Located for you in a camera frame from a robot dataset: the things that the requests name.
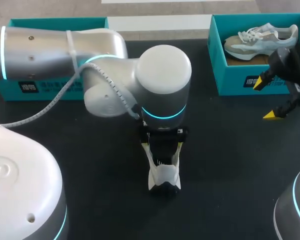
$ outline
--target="teal shoe box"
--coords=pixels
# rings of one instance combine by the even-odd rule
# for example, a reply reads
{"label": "teal shoe box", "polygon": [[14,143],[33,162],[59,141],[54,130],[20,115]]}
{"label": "teal shoe box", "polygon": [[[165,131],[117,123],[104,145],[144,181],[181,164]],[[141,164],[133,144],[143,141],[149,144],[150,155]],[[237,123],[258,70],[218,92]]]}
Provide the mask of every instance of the teal shoe box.
{"label": "teal shoe box", "polygon": [[285,81],[280,78],[274,79],[262,91],[253,90],[258,76],[269,69],[269,65],[228,65],[226,61],[223,42],[228,37],[267,23],[277,28],[297,25],[300,40],[300,13],[222,14],[212,16],[208,51],[220,96],[289,93]]}
{"label": "teal shoe box", "polygon": [[[84,31],[109,28],[106,17],[73,18],[29,18],[11,19],[8,27],[43,29],[53,31]],[[67,83],[69,77],[44,79],[0,80],[0,94],[5,101],[52,100]],[[61,98],[62,100],[83,100],[83,80],[76,80]]]}

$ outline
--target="white cap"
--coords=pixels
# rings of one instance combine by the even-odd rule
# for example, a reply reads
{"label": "white cap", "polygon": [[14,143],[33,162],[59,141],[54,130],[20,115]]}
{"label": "white cap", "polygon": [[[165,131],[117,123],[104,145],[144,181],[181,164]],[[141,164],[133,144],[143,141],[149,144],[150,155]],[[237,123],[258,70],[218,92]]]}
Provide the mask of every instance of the white cap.
{"label": "white cap", "polygon": [[188,56],[179,48],[158,45],[145,51],[136,65],[136,78],[148,91],[172,94],[187,85],[192,73]]}
{"label": "white cap", "polygon": [[60,168],[39,143],[0,126],[0,240],[38,230],[62,192]]}

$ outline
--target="shoe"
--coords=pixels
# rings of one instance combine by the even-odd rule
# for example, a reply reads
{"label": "shoe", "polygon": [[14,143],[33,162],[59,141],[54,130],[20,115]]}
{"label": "shoe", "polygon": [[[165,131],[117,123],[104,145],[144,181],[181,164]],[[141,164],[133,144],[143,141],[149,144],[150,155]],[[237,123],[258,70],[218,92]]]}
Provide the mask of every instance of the shoe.
{"label": "shoe", "polygon": [[149,160],[150,170],[148,176],[148,188],[153,193],[173,195],[180,191],[179,155],[182,142],[178,143],[175,154],[170,159],[154,159],[148,143],[142,143],[142,147]]}
{"label": "shoe", "polygon": [[256,55],[271,55],[277,48],[293,48],[298,41],[298,27],[277,28],[267,23],[238,32],[225,40],[224,50],[236,59],[249,61]]}

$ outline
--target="black tabletop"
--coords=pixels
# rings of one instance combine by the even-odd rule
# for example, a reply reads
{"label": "black tabletop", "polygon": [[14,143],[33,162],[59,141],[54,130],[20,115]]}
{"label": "black tabletop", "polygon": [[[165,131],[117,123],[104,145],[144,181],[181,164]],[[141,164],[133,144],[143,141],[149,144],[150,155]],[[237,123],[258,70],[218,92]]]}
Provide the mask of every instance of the black tabletop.
{"label": "black tabletop", "polygon": [[[158,44],[182,49],[192,64],[177,197],[148,193],[149,163],[128,115],[98,118],[83,101],[62,101],[13,129],[59,163],[69,240],[276,240],[276,200],[300,171],[300,109],[263,121],[287,95],[218,96],[205,39],[131,41],[129,57]],[[46,104],[0,97],[0,123]]]}

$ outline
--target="cable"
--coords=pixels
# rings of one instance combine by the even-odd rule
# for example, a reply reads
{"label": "cable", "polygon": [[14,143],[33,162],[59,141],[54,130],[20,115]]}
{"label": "cable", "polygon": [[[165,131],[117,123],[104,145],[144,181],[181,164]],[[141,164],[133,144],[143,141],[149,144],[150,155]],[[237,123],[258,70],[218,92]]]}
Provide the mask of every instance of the cable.
{"label": "cable", "polygon": [[78,68],[78,71],[70,78],[70,80],[63,86],[63,88],[61,88],[61,90],[54,97],[54,99],[40,112],[38,112],[37,114],[35,114],[31,117],[28,117],[24,120],[12,122],[12,123],[4,123],[4,124],[1,124],[1,126],[5,127],[5,128],[13,128],[13,127],[21,126],[23,124],[30,123],[30,122],[40,118],[44,114],[46,114],[53,106],[56,105],[56,103],[62,98],[62,96],[65,94],[65,92],[68,90],[68,88],[73,84],[75,79],[77,79],[80,76],[80,73],[86,68],[92,68],[92,69],[97,70],[103,76],[103,78],[107,81],[107,83],[109,83],[109,85],[112,87],[112,89],[115,91],[115,93],[120,98],[121,102],[123,103],[124,107],[126,108],[127,112],[130,114],[130,116],[132,116],[135,119],[140,118],[140,116],[137,113],[132,111],[131,107],[128,105],[127,101],[123,97],[120,90],[116,87],[116,85],[112,81],[112,79],[98,65],[88,62]]}

